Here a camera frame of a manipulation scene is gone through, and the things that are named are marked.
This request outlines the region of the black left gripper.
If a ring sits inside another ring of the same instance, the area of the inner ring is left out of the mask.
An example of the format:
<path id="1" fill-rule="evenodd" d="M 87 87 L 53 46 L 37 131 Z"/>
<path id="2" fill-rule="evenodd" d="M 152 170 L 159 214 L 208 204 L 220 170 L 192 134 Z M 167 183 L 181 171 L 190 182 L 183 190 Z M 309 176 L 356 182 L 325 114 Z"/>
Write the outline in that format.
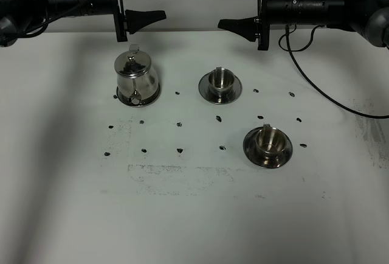
<path id="1" fill-rule="evenodd" d="M 115 32 L 118 42 L 126 42 L 126 31 L 132 35 L 150 24 L 166 19 L 166 14 L 163 10 L 155 10 L 149 12 L 139 12 L 134 10 L 125 10 L 123 0 L 112 1 L 112 14 L 114 16 Z"/>

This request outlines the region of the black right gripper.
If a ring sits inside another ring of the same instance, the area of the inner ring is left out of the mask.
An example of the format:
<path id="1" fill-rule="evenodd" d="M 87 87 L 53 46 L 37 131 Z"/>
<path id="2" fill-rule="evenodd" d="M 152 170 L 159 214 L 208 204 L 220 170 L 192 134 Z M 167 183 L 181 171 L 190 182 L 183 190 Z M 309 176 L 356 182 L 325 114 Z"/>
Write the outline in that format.
<path id="1" fill-rule="evenodd" d="M 267 21 L 267 0 L 258 0 L 258 19 L 259 27 L 256 18 L 221 19 L 218 28 L 237 34 L 250 42 L 258 39 L 259 28 L 258 50 L 268 50 L 270 25 Z"/>

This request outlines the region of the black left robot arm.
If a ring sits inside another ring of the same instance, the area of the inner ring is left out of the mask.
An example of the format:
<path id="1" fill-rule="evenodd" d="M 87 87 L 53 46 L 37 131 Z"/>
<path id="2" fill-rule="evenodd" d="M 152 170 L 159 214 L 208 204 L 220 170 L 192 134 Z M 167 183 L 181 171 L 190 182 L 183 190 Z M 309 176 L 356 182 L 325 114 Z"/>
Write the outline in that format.
<path id="1" fill-rule="evenodd" d="M 62 18 L 98 15 L 113 16 L 119 42 L 167 17 L 163 10 L 126 10 L 123 0 L 1 0 L 1 47 L 39 36 Z"/>

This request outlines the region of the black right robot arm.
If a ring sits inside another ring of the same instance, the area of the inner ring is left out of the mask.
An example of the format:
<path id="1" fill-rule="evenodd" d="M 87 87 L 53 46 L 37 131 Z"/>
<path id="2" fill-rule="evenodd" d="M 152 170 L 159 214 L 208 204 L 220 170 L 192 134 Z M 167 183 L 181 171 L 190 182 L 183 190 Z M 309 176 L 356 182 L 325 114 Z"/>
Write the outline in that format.
<path id="1" fill-rule="evenodd" d="M 356 32 L 375 47 L 388 46 L 388 0 L 257 0 L 257 14 L 222 19 L 218 27 L 235 33 L 258 50 L 268 50 L 272 25 L 325 26 Z"/>

